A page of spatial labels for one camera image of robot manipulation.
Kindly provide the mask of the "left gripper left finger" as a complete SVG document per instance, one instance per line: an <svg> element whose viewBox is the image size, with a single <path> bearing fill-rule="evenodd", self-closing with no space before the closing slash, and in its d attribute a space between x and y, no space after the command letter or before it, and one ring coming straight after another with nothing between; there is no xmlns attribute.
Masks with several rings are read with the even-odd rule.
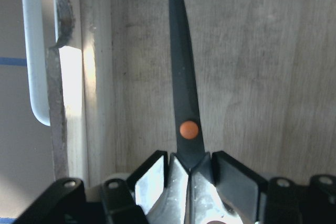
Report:
<svg viewBox="0 0 336 224"><path fill-rule="evenodd" d="M155 151L126 179L134 194L135 203L148 214L166 186L168 155L166 151Z"/></svg>

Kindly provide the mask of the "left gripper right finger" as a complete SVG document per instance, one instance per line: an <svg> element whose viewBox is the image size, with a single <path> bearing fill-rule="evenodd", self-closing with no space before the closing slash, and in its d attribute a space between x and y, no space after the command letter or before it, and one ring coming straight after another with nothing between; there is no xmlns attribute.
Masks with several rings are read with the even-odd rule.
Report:
<svg viewBox="0 0 336 224"><path fill-rule="evenodd" d="M268 182L223 151L212 154L217 192L248 221L264 221Z"/></svg>

